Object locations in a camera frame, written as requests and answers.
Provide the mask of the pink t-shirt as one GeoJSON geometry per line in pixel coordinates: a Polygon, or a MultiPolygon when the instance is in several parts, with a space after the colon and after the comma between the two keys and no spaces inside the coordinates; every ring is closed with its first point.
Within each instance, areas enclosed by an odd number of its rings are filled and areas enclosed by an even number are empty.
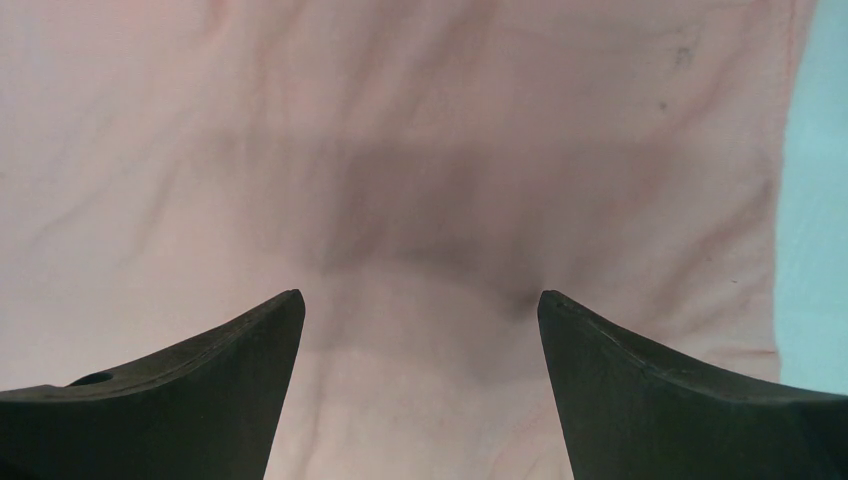
{"type": "Polygon", "coordinates": [[[544,290],[774,381],[811,1],[5,1],[1,386],[299,289],[271,479],[567,479],[544,290]]]}

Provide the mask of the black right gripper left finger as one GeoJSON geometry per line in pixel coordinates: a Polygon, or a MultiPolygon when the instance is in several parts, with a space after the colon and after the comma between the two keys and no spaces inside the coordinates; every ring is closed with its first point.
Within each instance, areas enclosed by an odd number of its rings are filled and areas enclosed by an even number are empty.
{"type": "Polygon", "coordinates": [[[260,479],[305,319],[297,290],[63,387],[1,395],[5,479],[260,479]]]}

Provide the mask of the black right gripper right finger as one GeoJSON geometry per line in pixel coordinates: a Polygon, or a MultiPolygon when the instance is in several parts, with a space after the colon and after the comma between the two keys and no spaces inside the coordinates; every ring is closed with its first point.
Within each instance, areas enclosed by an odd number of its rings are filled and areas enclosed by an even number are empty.
{"type": "Polygon", "coordinates": [[[847,399],[755,379],[548,290],[543,351],[578,479],[843,479],[847,399]]]}

